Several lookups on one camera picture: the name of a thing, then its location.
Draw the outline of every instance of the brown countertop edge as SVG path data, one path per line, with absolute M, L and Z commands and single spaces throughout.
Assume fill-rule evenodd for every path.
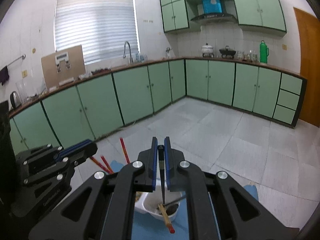
M 52 96 L 58 92 L 61 92 L 65 89 L 68 89 L 70 87 L 73 87 L 75 85 L 81 84 L 83 82 L 101 77 L 101 76 L 105 76 L 108 75 L 110 73 L 116 73 L 122 70 L 127 70 L 127 69 L 131 69 L 131 68 L 136 68 L 136 67 L 141 67 L 141 66 L 146 66 L 146 65 L 151 65 L 151 64 L 156 64 L 156 63 L 161 63 L 161 62 L 165 62 L 165 61 L 172 61 L 172 60 L 179 60 L 179 59 L 200 59 L 200 60 L 217 60 L 217 61 L 226 61 L 226 62 L 234 62 L 234 63 L 243 63 L 243 64 L 247 64 L 247 65 L 253 65 L 253 66 L 258 66 L 258 67 L 263 67 L 263 68 L 268 68 L 268 69 L 273 69 L 273 70 L 277 70 L 277 71 L 281 71 L 282 73 L 286 73 L 295 77 L 299 77 L 299 78 L 304 78 L 305 77 L 301 76 L 299 73 L 296 72 L 291 72 L 289 70 L 286 70 L 284 68 L 279 68 L 276 66 L 272 66 L 272 65 L 268 65 L 268 64 L 264 64 L 264 63 L 260 63 L 260 62 L 247 62 L 247 61 L 242 61 L 242 60 L 237 60 L 237 59 L 231 59 L 231 58 L 210 58 L 210 57 L 175 57 L 175 58 L 162 58 L 162 59 L 158 59 L 158 60 L 149 60 L 143 63 L 137 63 L 137 64 L 131 64 L 131 65 L 122 65 L 122 66 L 118 66 L 118 67 L 113 67 L 111 69 L 108 70 L 104 70 L 101 71 L 99 73 L 96 73 L 94 75 L 92 75 L 91 77 L 88 77 L 86 79 L 82 79 L 82 80 L 77 80 L 74 81 L 72 83 L 68 83 L 65 84 L 63 86 L 58 87 L 56 90 L 52 91 L 52 92 L 48 92 L 43 96 L 40 96 L 30 102 L 27 102 L 25 104 L 23 104 L 22 106 L 19 106 L 17 109 L 12 110 L 9 112 L 9 118 L 14 117 L 15 115 L 19 114 L 20 112 L 22 112 L 23 110 L 25 110 L 26 108 L 40 102 L 41 100 L 46 99 L 49 96 Z

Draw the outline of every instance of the green thermos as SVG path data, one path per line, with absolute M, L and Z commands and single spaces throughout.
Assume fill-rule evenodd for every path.
M 268 63 L 269 48 L 264 41 L 260 43 L 260 62 Z

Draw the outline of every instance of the metal bolt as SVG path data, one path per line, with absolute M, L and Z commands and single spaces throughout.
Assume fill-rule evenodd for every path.
M 104 172 L 102 171 L 97 171 L 95 174 L 94 174 L 94 177 L 96 179 L 102 179 L 104 177 Z
M 62 174 L 58 174 L 57 180 L 62 180 L 62 178 L 63 178 L 63 175 Z
M 182 168 L 187 168 L 187 167 L 190 166 L 190 163 L 187 162 L 187 161 L 182 161 L 182 162 L 180 162 L 180 166 L 181 166 Z
M 132 166 L 135 168 L 140 168 L 142 167 L 143 163 L 141 161 L 135 161 L 132 163 Z
M 226 179 L 228 177 L 228 174 L 225 171 L 219 171 L 218 172 L 218 177 L 220 179 Z

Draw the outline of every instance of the white horizontal blind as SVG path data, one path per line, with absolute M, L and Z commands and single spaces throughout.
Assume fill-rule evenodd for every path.
M 57 0 L 56 50 L 82 45 L 84 63 L 138 52 L 133 0 Z

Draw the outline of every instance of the gooseneck faucet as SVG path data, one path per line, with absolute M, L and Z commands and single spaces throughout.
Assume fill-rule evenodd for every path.
M 126 43 L 128 43 L 128 47 L 129 47 L 129 54 L 130 54 L 130 63 L 132 64 L 133 63 L 133 59 L 132 59 L 132 55 L 131 55 L 131 47 L 130 47 L 130 43 L 128 41 L 126 41 L 124 43 L 124 52 L 123 52 L 123 58 L 125 58 L 125 45 Z

